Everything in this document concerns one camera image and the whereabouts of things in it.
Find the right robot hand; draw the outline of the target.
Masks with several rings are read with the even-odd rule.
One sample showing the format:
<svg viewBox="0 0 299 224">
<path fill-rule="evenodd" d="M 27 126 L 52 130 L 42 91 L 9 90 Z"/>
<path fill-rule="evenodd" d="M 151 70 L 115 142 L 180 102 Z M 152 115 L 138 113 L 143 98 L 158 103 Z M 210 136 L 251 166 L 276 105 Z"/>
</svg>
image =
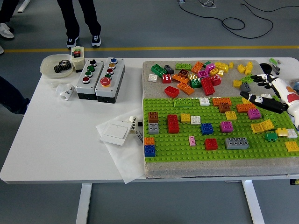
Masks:
<svg viewBox="0 0 299 224">
<path fill-rule="evenodd" d="M 281 114 L 286 111 L 294 117 L 295 127 L 299 127 L 299 95 L 290 87 L 283 79 L 273 75 L 261 74 L 252 75 L 251 78 L 259 86 L 266 89 L 272 88 L 275 94 L 281 99 L 280 102 L 261 96 L 256 96 L 245 91 L 241 91 L 240 95 L 254 105 L 263 109 Z"/>
</svg>

